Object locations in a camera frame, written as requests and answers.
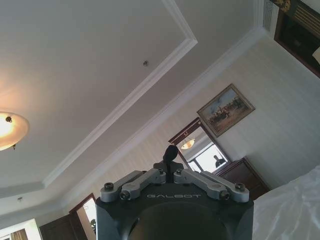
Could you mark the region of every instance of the framed painting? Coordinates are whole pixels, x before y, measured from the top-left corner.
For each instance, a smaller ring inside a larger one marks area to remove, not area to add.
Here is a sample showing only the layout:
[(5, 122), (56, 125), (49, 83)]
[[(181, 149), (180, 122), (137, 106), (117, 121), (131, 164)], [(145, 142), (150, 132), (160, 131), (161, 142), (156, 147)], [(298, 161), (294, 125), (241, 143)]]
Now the framed painting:
[(253, 110), (255, 107), (230, 84), (197, 113), (215, 136), (219, 137)]

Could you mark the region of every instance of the wooden dresser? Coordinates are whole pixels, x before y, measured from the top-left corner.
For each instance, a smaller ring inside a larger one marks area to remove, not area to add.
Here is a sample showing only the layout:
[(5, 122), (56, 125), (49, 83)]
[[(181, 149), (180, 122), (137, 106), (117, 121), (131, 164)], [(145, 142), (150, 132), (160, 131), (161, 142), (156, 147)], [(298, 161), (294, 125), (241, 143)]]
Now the wooden dresser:
[(252, 200), (256, 200), (270, 190), (245, 158), (233, 161), (214, 174), (234, 184), (245, 184), (245, 187), (250, 191), (250, 198)]

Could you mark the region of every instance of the framed picture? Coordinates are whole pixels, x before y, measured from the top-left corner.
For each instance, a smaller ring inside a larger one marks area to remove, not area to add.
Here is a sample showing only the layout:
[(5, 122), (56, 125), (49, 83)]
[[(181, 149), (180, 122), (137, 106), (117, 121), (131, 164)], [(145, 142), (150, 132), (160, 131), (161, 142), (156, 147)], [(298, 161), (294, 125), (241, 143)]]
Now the framed picture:
[(219, 137), (253, 110), (255, 107), (230, 84), (197, 113), (215, 136)]

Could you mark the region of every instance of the bed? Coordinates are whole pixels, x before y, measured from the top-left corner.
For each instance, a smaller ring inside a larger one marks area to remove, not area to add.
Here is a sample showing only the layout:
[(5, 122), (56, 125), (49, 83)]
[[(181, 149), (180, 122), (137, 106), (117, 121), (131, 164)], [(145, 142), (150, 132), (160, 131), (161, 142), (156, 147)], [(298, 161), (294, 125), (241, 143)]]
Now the bed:
[(254, 201), (252, 239), (320, 239), (320, 165)]

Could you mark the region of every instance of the glowing light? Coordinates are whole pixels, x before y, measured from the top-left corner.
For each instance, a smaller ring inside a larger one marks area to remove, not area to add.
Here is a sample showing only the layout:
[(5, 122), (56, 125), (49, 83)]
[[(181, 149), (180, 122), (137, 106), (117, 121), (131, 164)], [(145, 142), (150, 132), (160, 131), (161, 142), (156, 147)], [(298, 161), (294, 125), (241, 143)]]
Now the glowing light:
[(6, 121), (5, 116), (0, 117), (0, 138), (9, 135), (13, 130), (13, 123)]
[(29, 122), (11, 112), (0, 112), (0, 151), (19, 142), (29, 131)]
[(191, 139), (189, 141), (187, 141), (185, 144), (182, 145), (181, 149), (186, 150), (191, 148), (193, 145), (195, 144), (195, 139)]

